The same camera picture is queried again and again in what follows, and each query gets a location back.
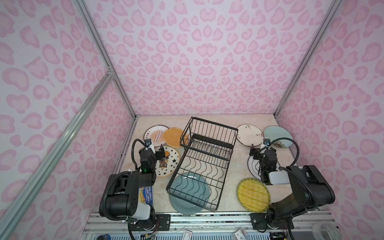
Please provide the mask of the white plate floral sprigs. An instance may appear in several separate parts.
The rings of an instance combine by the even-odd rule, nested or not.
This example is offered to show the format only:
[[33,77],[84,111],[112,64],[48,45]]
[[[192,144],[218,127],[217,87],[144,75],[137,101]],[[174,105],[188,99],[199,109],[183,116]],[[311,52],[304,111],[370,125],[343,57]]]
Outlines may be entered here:
[[259,146],[263,143],[264,134],[256,126],[243,124],[238,126],[237,140],[244,146]]

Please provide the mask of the orange woven round plate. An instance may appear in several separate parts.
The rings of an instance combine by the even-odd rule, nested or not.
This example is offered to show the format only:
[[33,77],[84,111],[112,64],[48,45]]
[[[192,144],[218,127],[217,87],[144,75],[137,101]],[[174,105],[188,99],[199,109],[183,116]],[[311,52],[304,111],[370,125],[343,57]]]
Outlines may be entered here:
[[164,132],[164,141],[173,148],[181,148],[189,143],[188,134],[179,128],[169,128]]

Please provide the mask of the black wire dish rack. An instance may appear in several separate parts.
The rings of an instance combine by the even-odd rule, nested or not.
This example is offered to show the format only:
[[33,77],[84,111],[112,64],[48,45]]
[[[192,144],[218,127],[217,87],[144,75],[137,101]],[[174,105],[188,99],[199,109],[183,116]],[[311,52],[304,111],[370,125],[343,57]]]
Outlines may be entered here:
[[189,143],[166,190],[183,173],[195,173],[205,178],[211,194],[203,209],[215,212],[221,202],[227,173],[237,141],[238,129],[198,117],[191,117],[184,129]]

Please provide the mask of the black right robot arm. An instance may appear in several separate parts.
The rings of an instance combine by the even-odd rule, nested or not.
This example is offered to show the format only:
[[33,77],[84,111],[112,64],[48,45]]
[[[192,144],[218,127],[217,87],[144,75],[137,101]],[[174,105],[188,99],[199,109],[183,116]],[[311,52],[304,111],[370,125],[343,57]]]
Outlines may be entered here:
[[278,167],[276,149],[251,146],[248,166],[250,172],[267,185],[290,185],[292,193],[284,199],[269,204],[265,214],[251,214],[253,229],[260,233],[267,230],[294,229],[293,218],[318,207],[335,202],[334,190],[314,165]]

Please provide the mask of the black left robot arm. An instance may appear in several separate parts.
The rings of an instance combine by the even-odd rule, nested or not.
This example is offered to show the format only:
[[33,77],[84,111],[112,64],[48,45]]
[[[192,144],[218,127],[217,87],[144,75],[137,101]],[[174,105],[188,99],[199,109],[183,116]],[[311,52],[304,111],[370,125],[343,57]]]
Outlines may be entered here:
[[145,230],[155,229],[158,224],[154,207],[139,201],[139,191],[155,184],[156,163],[165,156],[162,146],[157,151],[144,148],[140,150],[139,170],[110,175],[99,205],[99,214],[111,221],[127,222],[129,228],[136,225]]

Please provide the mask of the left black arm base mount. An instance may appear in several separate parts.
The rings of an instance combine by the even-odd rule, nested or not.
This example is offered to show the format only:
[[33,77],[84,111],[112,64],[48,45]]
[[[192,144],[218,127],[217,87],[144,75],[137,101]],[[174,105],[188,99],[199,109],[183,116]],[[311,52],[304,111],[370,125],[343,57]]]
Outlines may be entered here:
[[148,220],[128,223],[132,231],[153,232],[153,231],[169,231],[171,225],[171,215],[155,214],[150,216]]

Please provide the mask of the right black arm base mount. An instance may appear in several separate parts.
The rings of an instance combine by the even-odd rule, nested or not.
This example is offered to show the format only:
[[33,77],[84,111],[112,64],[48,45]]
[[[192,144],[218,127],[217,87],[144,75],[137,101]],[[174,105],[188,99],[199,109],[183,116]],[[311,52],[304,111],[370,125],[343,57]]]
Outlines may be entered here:
[[291,217],[279,219],[267,213],[251,213],[250,218],[253,230],[262,233],[272,230],[283,231],[294,229]]

